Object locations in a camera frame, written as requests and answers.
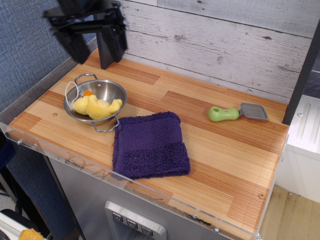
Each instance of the blue fabric wall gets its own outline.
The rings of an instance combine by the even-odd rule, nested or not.
[[[0,1],[0,112],[63,63],[69,55],[43,18],[55,0]],[[88,34],[88,42],[94,34]],[[13,177],[36,204],[56,240],[75,227],[43,156],[24,146],[7,164]]]
[[[69,57],[42,17],[57,6],[55,0],[1,0],[0,112]]]

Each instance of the button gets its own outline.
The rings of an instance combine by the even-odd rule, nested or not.
[[[117,220],[118,222],[123,222],[124,220],[122,219],[122,216],[121,215],[119,215],[119,214],[117,214],[117,213],[115,213],[115,212],[112,212],[112,216],[113,216],[113,218],[115,219],[115,220]]]
[[[145,235],[150,237],[153,236],[153,232],[149,228],[146,228],[145,226],[141,226],[141,229],[142,229],[142,233],[144,233]]]
[[[126,220],[126,224],[127,224],[130,228],[138,229],[138,225],[137,225],[134,221],[131,221],[131,220],[127,219],[127,220]]]

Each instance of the white wood panel wall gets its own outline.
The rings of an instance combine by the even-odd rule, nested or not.
[[[122,8],[125,58],[288,103],[320,1],[123,0]]]

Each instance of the wooden countertop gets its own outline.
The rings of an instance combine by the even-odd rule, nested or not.
[[[160,197],[157,200],[186,213],[187,217],[197,215],[194,220],[206,227],[219,227],[241,239],[251,239],[248,233],[257,233],[289,129],[281,123],[287,105],[125,59],[103,70],[95,50],[85,64],[77,65],[16,117],[10,127],[21,131],[24,137],[29,136],[29,141],[38,139],[37,147],[49,143],[42,144],[42,153],[50,151],[49,146],[53,145],[110,170],[114,131],[96,132],[92,125],[68,116],[63,107],[68,82],[84,73],[113,80],[125,88],[127,104],[119,118],[171,111],[181,119],[190,174],[137,182],[169,196],[167,200]],[[79,83],[91,79],[82,77]],[[208,119],[212,106],[240,109],[241,103],[263,105],[268,120],[244,116],[233,121]],[[135,189],[148,192],[143,187]],[[148,194],[157,198],[156,191]]]

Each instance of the purple washcloth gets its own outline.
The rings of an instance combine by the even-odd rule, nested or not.
[[[190,160],[176,114],[168,111],[119,121],[113,171],[130,179],[189,174]]]

